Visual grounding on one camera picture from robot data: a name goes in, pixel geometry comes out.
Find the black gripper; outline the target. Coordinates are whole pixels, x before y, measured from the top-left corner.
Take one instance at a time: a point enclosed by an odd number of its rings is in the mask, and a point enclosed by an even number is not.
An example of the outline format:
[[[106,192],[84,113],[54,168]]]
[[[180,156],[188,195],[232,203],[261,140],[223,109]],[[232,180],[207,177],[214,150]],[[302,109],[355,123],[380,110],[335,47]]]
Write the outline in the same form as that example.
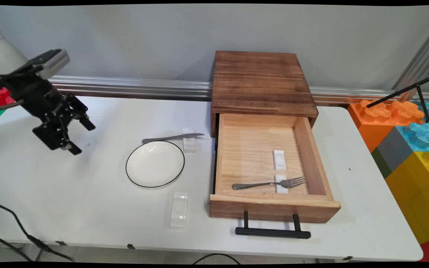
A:
[[[16,101],[41,125],[32,129],[51,150],[68,150],[78,155],[82,150],[74,144],[68,134],[68,126],[78,120],[88,131],[96,127],[87,114],[88,107],[73,94],[63,96],[49,81],[38,76],[1,78],[0,86],[5,87]]]

